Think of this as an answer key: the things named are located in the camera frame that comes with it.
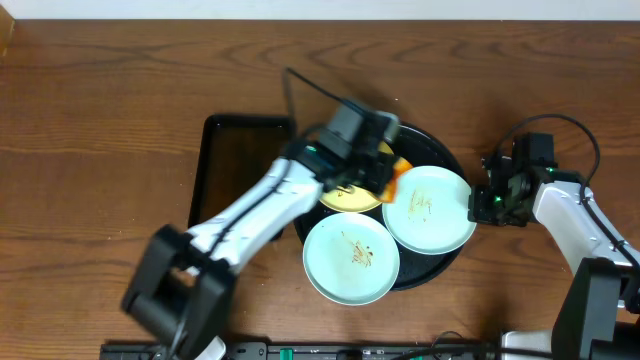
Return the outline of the pale green plate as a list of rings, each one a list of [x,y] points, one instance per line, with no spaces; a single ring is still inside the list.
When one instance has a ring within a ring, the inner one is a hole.
[[[399,177],[394,201],[382,206],[388,231],[404,248],[441,255],[463,246],[476,229],[468,219],[471,187],[455,172],[419,166]]]

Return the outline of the light blue plate front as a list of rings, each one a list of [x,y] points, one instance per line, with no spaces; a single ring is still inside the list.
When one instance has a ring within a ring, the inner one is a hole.
[[[385,296],[400,270],[392,235],[380,222],[358,213],[337,213],[318,222],[304,241],[302,258],[314,288],[347,306]]]

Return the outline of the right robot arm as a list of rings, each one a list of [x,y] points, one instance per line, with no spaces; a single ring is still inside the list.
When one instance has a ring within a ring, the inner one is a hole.
[[[489,182],[469,197],[470,221],[493,226],[542,225],[573,275],[552,329],[502,335],[501,359],[636,359],[638,324],[617,312],[639,311],[639,252],[611,224],[586,180],[561,170],[550,134],[517,136],[512,153],[483,159]]]

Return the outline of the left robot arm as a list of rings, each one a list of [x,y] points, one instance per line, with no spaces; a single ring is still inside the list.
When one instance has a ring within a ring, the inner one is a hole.
[[[326,192],[355,185],[379,195],[395,158],[379,149],[399,118],[349,100],[326,124],[285,145],[267,173],[229,207],[181,232],[154,233],[122,299],[122,310],[165,346],[168,359],[219,359],[215,349],[244,266]]]

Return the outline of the yellow plate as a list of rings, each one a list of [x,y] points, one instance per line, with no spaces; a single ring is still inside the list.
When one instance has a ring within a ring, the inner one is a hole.
[[[369,191],[356,186],[338,187],[325,193],[320,202],[336,212],[362,213],[381,204]]]

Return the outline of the green and orange sponge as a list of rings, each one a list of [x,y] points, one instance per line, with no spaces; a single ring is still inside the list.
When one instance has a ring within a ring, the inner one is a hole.
[[[387,183],[384,192],[378,196],[381,203],[393,203],[396,197],[399,178],[413,166],[403,157],[399,157],[393,165],[393,174],[391,180]]]

